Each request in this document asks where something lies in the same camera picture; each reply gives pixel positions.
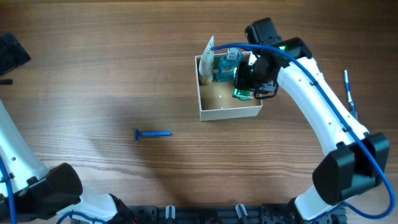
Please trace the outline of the green soap packet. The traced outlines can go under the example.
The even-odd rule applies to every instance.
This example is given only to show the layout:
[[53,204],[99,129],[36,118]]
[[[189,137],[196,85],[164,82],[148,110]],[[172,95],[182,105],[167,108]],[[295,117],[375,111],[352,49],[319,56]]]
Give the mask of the green soap packet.
[[239,90],[235,88],[233,90],[233,98],[237,98],[241,101],[248,101],[254,98],[254,93],[252,91]]

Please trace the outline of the blue mouthwash bottle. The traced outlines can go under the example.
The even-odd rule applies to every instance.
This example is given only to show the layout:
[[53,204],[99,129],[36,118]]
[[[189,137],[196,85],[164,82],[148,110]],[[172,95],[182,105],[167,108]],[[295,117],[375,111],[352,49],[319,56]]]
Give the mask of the blue mouthwash bottle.
[[243,55],[238,48],[228,48],[227,54],[218,61],[218,73],[215,75],[216,81],[227,82],[233,80],[241,61],[243,61]]

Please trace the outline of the white leaf-print tube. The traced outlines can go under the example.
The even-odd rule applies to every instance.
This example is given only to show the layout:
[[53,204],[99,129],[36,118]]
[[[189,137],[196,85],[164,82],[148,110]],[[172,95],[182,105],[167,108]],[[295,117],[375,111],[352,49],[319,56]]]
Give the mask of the white leaf-print tube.
[[206,45],[206,48],[201,55],[200,64],[198,67],[199,71],[199,82],[201,85],[209,85],[213,80],[213,70],[214,70],[214,51],[212,47],[214,46],[214,37],[212,36]]

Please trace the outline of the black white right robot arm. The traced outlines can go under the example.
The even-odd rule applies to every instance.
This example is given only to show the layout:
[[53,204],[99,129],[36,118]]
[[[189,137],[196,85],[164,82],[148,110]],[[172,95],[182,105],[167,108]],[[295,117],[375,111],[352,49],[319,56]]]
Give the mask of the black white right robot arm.
[[283,40],[269,18],[246,27],[244,50],[250,60],[242,62],[234,87],[253,93],[258,100],[285,90],[313,128],[324,159],[313,171],[312,186],[296,197],[290,221],[318,223],[348,200],[381,184],[386,186],[387,216],[394,208],[394,191],[384,173],[390,144],[385,135],[371,134],[350,113],[326,83],[322,72],[302,39]]

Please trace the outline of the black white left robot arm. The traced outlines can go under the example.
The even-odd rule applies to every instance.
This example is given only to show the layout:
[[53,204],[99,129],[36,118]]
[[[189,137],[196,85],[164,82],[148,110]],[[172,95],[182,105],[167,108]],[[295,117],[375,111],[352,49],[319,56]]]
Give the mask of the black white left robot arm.
[[122,200],[85,188],[67,163],[52,169],[24,141],[1,106],[1,222],[31,222],[66,217],[91,223],[137,223]]

